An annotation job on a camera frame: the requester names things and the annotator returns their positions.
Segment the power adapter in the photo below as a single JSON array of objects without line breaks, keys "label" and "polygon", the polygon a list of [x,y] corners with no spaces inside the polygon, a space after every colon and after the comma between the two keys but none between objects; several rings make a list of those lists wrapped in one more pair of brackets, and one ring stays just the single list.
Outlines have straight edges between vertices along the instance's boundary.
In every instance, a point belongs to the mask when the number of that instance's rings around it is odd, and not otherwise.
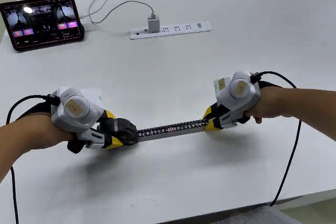
[{"label": "power adapter", "polygon": [[158,33],[160,31],[159,16],[152,13],[152,15],[149,16],[147,20],[148,20],[148,32],[149,33]]}]

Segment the white cable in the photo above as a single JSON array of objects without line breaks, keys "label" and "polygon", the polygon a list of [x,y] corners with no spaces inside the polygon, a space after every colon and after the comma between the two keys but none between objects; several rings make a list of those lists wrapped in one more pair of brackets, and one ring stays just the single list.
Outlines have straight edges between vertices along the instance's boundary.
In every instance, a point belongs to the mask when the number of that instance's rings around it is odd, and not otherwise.
[{"label": "white cable", "polygon": [[80,19],[85,18],[85,17],[89,17],[89,18],[90,18],[90,21],[91,21],[93,24],[99,24],[99,23],[103,22],[103,21],[104,21],[104,20],[111,14],[111,12],[113,12],[113,11],[114,11],[115,9],[117,9],[119,6],[122,6],[122,5],[126,4],[126,3],[138,3],[138,4],[146,5],[146,6],[148,6],[148,7],[151,9],[151,11],[152,11],[152,16],[155,17],[154,9],[153,9],[149,4],[146,4],[146,3],[144,3],[144,2],[140,2],[140,1],[129,0],[129,1],[125,1],[125,2],[123,2],[123,3],[119,4],[119,5],[117,5],[117,6],[116,6],[115,8],[113,8],[111,11],[109,11],[109,12],[107,13],[107,15],[106,15],[101,21],[96,22],[96,21],[93,21],[93,20],[92,20],[92,17],[91,17],[91,16],[92,16],[93,14],[99,12],[100,10],[102,10],[103,7],[104,7],[104,5],[106,4],[106,2],[107,2],[108,0],[105,0],[104,3],[100,6],[100,8],[98,8],[96,11],[91,12],[92,6],[94,5],[94,3],[95,3],[96,1],[97,1],[97,0],[93,0],[93,1],[91,2],[90,6],[89,6],[88,14],[87,14],[87,15],[84,15],[84,16],[80,16]]}]

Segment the finger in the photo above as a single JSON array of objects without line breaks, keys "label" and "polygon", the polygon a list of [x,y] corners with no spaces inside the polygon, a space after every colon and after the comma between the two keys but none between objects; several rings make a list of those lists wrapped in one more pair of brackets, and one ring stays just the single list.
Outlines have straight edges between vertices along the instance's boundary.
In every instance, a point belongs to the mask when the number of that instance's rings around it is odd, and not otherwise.
[{"label": "finger", "polygon": [[263,119],[262,118],[259,118],[259,117],[257,117],[257,116],[254,116],[254,120],[256,120],[256,123],[257,124],[260,124],[260,123],[262,123],[263,121]]},{"label": "finger", "polygon": [[253,113],[251,112],[251,110],[245,111],[244,115],[247,117],[253,116]]}]

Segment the label sticker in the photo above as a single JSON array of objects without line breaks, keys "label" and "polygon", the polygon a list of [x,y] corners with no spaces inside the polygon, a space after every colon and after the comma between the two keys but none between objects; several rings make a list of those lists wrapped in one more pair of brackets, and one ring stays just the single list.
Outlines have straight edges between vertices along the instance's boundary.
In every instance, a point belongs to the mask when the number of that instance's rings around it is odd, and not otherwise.
[{"label": "label sticker", "polygon": [[75,116],[79,116],[83,112],[81,106],[79,106],[79,104],[74,100],[68,101],[65,107],[67,107],[67,109],[70,110]]},{"label": "label sticker", "polygon": [[236,90],[235,90],[235,94],[236,95],[243,95],[243,93],[244,93],[244,91],[246,89],[246,86],[247,86],[246,82],[239,81],[238,85],[236,87]]},{"label": "label sticker", "polygon": [[225,80],[224,78],[221,78],[219,81],[218,81],[218,85],[219,85],[219,90],[222,90],[225,88]]}]

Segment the measuring ruler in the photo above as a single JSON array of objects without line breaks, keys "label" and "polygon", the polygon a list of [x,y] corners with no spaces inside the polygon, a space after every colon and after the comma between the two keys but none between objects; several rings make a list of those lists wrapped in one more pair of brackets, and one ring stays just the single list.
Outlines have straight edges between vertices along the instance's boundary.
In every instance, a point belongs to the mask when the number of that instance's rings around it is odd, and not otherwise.
[{"label": "measuring ruler", "polygon": [[204,131],[208,119],[170,124],[149,129],[138,130],[138,141],[144,142],[153,139],[180,136]]}]

